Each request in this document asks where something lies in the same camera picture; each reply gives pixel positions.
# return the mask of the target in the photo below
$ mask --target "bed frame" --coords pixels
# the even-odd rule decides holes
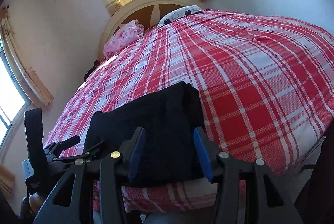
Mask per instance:
[[[103,47],[107,41],[125,24],[134,19],[144,26],[144,30],[155,26],[168,13],[190,5],[205,9],[198,0],[133,0],[119,9],[106,26],[99,44],[98,60],[104,58]]]

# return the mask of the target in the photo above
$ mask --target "white patterned pillow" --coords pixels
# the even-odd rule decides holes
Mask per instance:
[[[169,24],[179,18],[188,16],[188,15],[192,15],[194,13],[197,12],[202,12],[203,10],[201,8],[199,8],[197,5],[191,5],[191,6],[186,6],[186,7],[182,7],[179,9],[174,10],[173,12],[170,12],[169,14],[167,14],[166,16],[164,16],[158,23],[158,28]]]

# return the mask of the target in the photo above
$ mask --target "folded pink blanket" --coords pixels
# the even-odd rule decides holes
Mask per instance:
[[[105,57],[114,55],[116,52],[125,49],[132,42],[143,37],[144,27],[138,24],[138,20],[130,21],[128,24],[120,28],[103,48]]]

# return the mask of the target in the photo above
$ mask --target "plaid blanket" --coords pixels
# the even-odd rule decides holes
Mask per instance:
[[[95,111],[185,81],[200,92],[208,138],[238,159],[264,159],[279,176],[333,120],[333,61],[334,37],[317,26],[205,10],[152,29],[105,59],[67,103],[46,144],[79,135],[81,143],[63,156],[81,154]],[[128,212],[207,207],[216,190],[204,178],[122,188]]]

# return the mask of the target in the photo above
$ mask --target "bedspread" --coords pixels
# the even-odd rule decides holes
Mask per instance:
[[[238,159],[265,160],[280,175],[333,120],[334,37],[288,17],[205,10],[146,33],[105,60],[79,87],[46,144],[74,135],[82,153],[90,118],[185,81],[197,88],[210,140]],[[191,210],[214,203],[206,179],[123,187],[127,211]]]

